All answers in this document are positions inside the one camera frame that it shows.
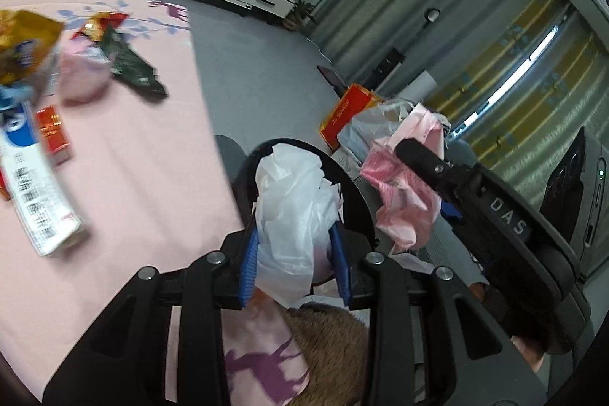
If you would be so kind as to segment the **person's right hand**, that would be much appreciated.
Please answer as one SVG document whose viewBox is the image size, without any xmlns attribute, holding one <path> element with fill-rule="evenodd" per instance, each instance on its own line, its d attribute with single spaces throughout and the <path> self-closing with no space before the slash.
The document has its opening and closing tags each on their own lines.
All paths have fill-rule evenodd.
<svg viewBox="0 0 609 406">
<path fill-rule="evenodd" d="M 488 284 L 474 282 L 470 285 L 470 290 L 488 311 L 496 308 L 496 291 L 490 288 Z M 539 372 L 544 361 L 544 354 L 540 351 L 540 348 L 535 343 L 518 336 L 512 336 L 511 342 L 520 352 L 522 358 L 525 359 L 525 362 L 531 367 L 532 372 Z"/>
</svg>

